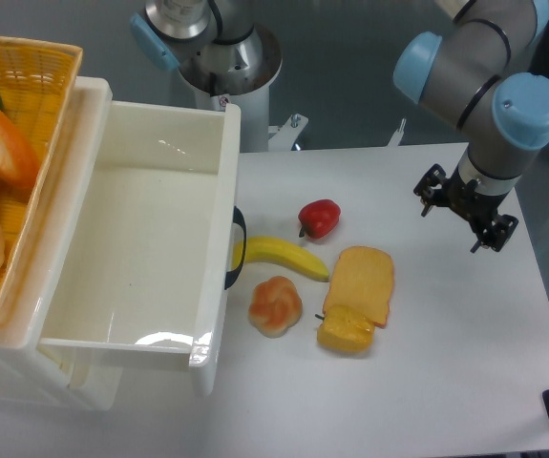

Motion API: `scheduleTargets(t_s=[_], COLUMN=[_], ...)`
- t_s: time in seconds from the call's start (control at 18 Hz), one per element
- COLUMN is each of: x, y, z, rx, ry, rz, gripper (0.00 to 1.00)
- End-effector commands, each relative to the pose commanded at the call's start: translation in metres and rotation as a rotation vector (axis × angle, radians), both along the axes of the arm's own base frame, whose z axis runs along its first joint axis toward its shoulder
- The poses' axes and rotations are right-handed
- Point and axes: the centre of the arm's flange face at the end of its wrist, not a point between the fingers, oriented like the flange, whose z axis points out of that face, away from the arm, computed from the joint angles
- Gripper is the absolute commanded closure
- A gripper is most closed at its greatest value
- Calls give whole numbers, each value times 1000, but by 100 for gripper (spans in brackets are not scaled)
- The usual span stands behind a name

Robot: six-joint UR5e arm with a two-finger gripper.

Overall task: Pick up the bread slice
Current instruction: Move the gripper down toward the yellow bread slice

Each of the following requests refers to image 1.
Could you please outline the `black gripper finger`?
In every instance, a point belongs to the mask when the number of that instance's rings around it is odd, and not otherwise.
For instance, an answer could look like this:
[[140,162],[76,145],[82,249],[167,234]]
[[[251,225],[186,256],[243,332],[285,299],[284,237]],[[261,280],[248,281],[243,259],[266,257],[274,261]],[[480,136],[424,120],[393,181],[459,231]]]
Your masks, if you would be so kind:
[[427,216],[433,207],[448,206],[447,183],[446,173],[439,164],[434,164],[418,181],[413,193],[423,205],[422,217]]
[[511,215],[496,214],[492,218],[471,219],[470,227],[476,242],[470,249],[475,253],[479,248],[500,252],[518,226],[518,219]]

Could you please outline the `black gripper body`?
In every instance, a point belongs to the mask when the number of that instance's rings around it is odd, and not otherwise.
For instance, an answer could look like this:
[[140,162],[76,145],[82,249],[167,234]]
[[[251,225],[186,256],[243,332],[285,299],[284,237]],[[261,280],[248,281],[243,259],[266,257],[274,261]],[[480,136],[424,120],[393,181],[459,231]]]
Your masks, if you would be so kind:
[[486,196],[476,190],[473,180],[464,182],[457,169],[443,185],[442,190],[449,207],[465,219],[474,232],[492,231],[497,209],[506,195]]

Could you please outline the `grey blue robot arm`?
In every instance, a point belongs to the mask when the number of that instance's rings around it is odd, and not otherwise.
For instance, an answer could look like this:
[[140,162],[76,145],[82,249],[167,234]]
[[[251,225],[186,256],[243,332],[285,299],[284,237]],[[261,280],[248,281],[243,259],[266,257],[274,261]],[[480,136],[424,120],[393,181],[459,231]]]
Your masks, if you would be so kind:
[[[517,220],[498,207],[549,143],[549,79],[503,71],[544,30],[549,3],[444,1],[441,8],[455,31],[417,35],[392,80],[469,143],[451,175],[434,165],[414,191],[426,209],[446,207],[466,220],[477,247],[499,251]],[[277,39],[245,1],[148,1],[130,30],[157,68],[179,72],[197,102],[214,110],[267,91],[282,66]]]

